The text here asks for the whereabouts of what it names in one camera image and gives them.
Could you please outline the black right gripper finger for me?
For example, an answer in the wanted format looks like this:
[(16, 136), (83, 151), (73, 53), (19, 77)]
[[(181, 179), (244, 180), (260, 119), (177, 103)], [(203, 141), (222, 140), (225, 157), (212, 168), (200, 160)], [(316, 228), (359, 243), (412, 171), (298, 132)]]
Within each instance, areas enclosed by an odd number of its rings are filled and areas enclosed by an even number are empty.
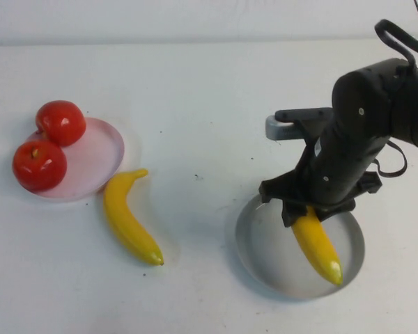
[(355, 200), (348, 200), (335, 207), (323, 207), (315, 208), (316, 216), (320, 222), (327, 220), (330, 217), (342, 214), (345, 212), (351, 212), (355, 208)]
[(308, 206), (297, 203), (283, 203), (281, 217), (286, 228), (290, 228), (299, 218), (308, 214)]

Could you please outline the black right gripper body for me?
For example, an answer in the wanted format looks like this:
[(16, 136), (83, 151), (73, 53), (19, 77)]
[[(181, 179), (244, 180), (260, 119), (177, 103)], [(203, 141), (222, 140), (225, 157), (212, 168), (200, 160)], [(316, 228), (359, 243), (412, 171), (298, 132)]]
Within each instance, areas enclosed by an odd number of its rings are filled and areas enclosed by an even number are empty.
[(334, 182), (322, 180), (307, 185), (295, 170), (261, 182), (259, 193), (263, 202), (271, 199), (311, 206), (339, 206), (364, 193), (376, 193), (382, 182), (376, 172), (365, 172), (358, 180)]

